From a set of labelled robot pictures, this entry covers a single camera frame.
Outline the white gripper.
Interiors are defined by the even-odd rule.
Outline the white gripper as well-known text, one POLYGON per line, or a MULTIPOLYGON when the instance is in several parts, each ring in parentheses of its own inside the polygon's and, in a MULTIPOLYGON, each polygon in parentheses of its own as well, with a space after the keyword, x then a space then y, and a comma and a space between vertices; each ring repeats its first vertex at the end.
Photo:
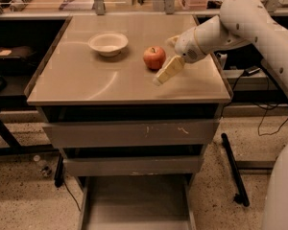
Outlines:
POLYGON ((166 44, 172 48, 178 56, 166 59, 162 67, 157 71, 153 83, 160 86, 179 73, 186 63, 195 63, 206 57, 197 40, 196 28, 193 27, 180 35, 175 35, 166 39, 166 44))

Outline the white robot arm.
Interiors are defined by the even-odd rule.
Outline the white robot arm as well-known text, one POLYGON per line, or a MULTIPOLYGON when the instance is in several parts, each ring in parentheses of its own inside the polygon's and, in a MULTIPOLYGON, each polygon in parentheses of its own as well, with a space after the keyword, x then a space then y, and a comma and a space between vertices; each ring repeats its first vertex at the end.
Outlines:
MULTIPOLYGON (((162 85, 181 71, 220 50, 252 44, 265 59, 264 69, 288 100, 288 30, 268 14, 260 0, 225 0, 218 15, 167 43, 176 55, 155 76, 162 85)), ((288 144, 274 164, 262 218, 262 230, 288 230, 288 144)))

